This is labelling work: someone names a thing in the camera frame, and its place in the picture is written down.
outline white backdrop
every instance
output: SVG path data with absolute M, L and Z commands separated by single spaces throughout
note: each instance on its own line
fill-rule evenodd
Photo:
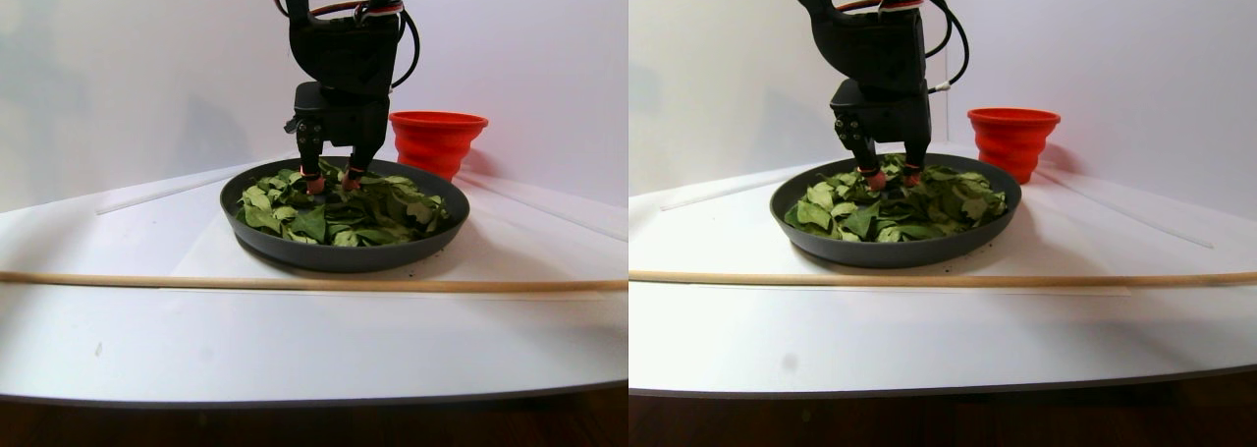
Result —
M 626 0 L 406 3 L 395 109 L 485 116 L 469 170 L 625 205 Z M 305 79 L 270 0 L 0 0 L 0 210 L 295 151 Z
M 828 105 L 842 75 L 817 51 L 799 3 L 628 0 L 628 8 L 634 195 L 851 156 Z M 934 6 L 924 15 L 933 48 L 943 15 Z M 943 53 L 930 59 L 931 83 L 949 78 L 945 63 Z M 947 93 L 930 95 L 935 141 L 945 138 L 947 102 Z
M 973 43 L 950 136 L 973 107 L 1062 123 L 1045 159 L 1075 173 L 1257 218 L 1257 6 L 1249 0 L 950 0 Z M 959 50 L 949 51 L 953 65 Z

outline red collapsible cup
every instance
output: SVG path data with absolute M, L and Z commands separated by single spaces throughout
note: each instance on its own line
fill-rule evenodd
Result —
M 1004 170 L 1018 183 L 1027 183 L 1061 116 L 1022 107 L 980 107 L 969 110 L 969 121 L 978 142 L 978 159 Z
M 480 116 L 447 110 L 395 110 L 388 119 L 398 163 L 427 170 L 446 181 L 459 173 L 473 138 L 489 126 L 489 119 Z

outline white table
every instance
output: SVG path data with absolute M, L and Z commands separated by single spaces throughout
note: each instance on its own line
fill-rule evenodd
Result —
M 975 156 L 968 147 L 931 151 Z M 1045 176 L 1027 183 L 1009 229 L 968 257 L 913 270 L 826 264 L 793 249 L 768 212 L 777 186 L 811 167 L 634 196 L 630 266 L 864 275 L 1165 275 L 1257 267 L 1257 222 L 1060 170 L 1045 171 L 1060 183 Z M 709 200 L 661 210 L 695 198 Z M 1254 290 L 1071 294 L 634 283 L 630 389 L 679 397 L 859 397 L 1224 373 L 1257 365 Z
M 473 212 L 446 250 L 371 275 L 294 271 L 253 257 L 219 208 L 225 180 L 96 215 L 117 201 L 222 175 L 3 213 L 0 269 L 474 281 L 626 276 L 627 241 L 610 237 L 623 234 L 623 208 L 485 177 L 476 178 L 479 186 L 455 178 Z M 552 205 L 582 226 L 524 203 Z M 156 406 L 344 403 L 622 385 L 627 313 L 623 291 L 509 296 L 0 285 L 0 396 Z

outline wooden stick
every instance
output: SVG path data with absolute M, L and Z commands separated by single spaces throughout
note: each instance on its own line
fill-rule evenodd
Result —
M 1219 286 L 1257 284 L 1257 272 L 1146 276 L 862 276 L 628 271 L 630 281 L 774 286 Z
M 161 277 L 0 272 L 0 283 L 73 286 L 156 286 L 156 289 L 363 291 L 410 294 L 542 294 L 623 291 L 627 280 L 494 283 L 403 280 L 313 280 L 313 277 Z

